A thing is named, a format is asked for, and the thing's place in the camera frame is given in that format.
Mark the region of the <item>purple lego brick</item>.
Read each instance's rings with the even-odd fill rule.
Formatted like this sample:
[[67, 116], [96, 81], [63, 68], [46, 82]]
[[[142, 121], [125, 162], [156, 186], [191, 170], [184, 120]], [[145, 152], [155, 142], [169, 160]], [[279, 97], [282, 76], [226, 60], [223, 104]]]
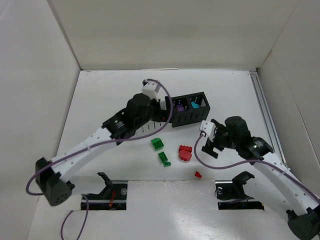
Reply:
[[184, 112], [187, 109], [187, 106], [183, 105], [183, 104], [178, 104], [176, 106], [176, 109], [178, 112]]

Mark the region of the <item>red rounded lego brick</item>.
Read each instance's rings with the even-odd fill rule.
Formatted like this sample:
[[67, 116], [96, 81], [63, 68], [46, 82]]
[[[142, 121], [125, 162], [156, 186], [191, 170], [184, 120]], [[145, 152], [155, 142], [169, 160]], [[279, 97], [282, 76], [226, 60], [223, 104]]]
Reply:
[[192, 158], [192, 153], [187, 150], [180, 150], [178, 153], [178, 157], [180, 160], [184, 162], [189, 162]]

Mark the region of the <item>red studded lego brick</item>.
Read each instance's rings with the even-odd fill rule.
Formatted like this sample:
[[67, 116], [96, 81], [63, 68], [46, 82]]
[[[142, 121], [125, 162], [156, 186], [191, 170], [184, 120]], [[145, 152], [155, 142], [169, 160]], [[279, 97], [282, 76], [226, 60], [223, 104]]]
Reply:
[[187, 145], [180, 145], [178, 151], [187, 151], [187, 152], [192, 152], [193, 147], [192, 146], [187, 146]]

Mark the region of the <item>teal lego brick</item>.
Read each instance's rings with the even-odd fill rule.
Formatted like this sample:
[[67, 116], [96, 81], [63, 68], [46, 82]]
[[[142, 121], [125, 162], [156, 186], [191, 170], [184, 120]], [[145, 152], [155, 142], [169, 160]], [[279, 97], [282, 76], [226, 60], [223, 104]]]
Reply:
[[194, 101], [191, 102], [191, 106], [192, 106], [193, 109], [198, 109], [198, 108], [200, 108], [200, 106], [199, 106], [196, 102], [194, 102]]

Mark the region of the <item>small red lego piece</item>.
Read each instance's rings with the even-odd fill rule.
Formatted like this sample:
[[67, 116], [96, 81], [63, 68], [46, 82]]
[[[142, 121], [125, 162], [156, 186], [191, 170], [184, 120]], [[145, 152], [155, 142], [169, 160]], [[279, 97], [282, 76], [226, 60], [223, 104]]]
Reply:
[[201, 175], [198, 171], [196, 171], [196, 172], [194, 173], [194, 176], [195, 176], [196, 178], [198, 178], [198, 179], [201, 179], [201, 178], [202, 178], [202, 175]]

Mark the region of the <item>green arched lego brick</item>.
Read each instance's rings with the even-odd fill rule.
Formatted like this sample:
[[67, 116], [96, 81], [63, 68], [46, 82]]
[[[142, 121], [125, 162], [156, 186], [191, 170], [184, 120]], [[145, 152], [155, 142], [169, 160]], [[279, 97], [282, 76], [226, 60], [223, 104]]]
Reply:
[[160, 138], [152, 139], [151, 144], [152, 144], [155, 151], [160, 150], [164, 147], [164, 144]]

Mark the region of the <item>small green lego piece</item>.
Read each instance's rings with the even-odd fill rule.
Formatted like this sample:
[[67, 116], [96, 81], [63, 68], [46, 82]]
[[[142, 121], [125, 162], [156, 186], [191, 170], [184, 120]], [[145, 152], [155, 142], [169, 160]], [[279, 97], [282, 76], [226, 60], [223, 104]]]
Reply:
[[169, 161], [164, 162], [164, 163], [163, 163], [163, 166], [164, 166], [164, 167], [169, 167], [169, 166], [171, 166], [171, 162], [169, 162]]

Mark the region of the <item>green square lego brick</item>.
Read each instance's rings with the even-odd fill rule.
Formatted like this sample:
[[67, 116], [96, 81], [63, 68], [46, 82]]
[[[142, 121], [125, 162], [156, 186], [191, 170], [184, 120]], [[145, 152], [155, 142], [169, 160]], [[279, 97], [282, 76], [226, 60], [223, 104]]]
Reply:
[[158, 156], [162, 163], [166, 163], [168, 161], [168, 158], [164, 152], [160, 152]]

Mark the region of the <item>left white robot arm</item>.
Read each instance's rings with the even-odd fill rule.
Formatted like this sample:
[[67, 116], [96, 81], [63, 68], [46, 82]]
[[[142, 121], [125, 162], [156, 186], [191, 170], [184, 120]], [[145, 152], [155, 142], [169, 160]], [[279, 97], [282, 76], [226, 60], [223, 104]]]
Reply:
[[65, 202], [75, 185], [71, 178], [86, 164], [109, 149], [123, 142], [137, 141], [136, 131], [149, 121], [169, 123], [173, 113], [172, 98], [165, 97], [168, 116], [161, 108], [161, 102], [150, 99], [143, 93], [135, 94], [126, 108], [106, 120], [90, 137], [51, 160], [40, 158], [35, 163], [35, 182], [41, 189], [50, 206], [55, 207]]

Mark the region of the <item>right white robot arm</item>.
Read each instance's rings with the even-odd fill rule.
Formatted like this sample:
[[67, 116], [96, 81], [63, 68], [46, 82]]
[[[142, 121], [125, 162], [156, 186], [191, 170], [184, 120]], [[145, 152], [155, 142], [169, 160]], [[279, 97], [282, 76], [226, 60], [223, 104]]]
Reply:
[[227, 169], [249, 163], [272, 184], [269, 187], [248, 171], [236, 175], [226, 187], [217, 186], [219, 200], [252, 198], [276, 212], [300, 240], [311, 240], [320, 233], [320, 198], [305, 187], [280, 160], [274, 149], [261, 137], [252, 136], [246, 121], [232, 116], [224, 124], [202, 121], [200, 137], [206, 138], [202, 152], [218, 157], [215, 149], [235, 150], [243, 159], [226, 166]]

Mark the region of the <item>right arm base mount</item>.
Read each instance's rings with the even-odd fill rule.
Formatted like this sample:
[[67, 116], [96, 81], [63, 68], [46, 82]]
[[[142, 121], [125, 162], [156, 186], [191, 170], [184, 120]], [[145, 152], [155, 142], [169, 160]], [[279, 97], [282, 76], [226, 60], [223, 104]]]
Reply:
[[264, 210], [264, 205], [244, 192], [244, 185], [254, 175], [243, 171], [232, 180], [216, 180], [214, 195], [218, 210]]

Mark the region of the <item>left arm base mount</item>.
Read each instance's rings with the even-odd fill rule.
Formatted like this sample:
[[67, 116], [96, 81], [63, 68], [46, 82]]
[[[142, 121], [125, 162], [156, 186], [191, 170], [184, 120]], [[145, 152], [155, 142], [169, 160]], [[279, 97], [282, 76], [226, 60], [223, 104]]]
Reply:
[[111, 180], [104, 172], [98, 172], [102, 186], [86, 194], [88, 209], [92, 211], [125, 211], [127, 209], [127, 180]]

